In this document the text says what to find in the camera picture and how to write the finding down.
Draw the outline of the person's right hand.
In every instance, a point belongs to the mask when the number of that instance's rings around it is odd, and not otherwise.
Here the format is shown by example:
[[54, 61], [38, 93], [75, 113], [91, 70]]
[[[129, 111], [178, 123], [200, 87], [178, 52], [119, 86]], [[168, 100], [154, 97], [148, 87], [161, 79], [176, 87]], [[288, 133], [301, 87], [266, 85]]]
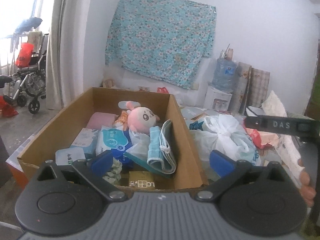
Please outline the person's right hand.
[[314, 198], [317, 194], [316, 190], [310, 184], [310, 176], [309, 174], [303, 169], [299, 176], [301, 182], [300, 194], [304, 201], [306, 202], [308, 207], [314, 206]]

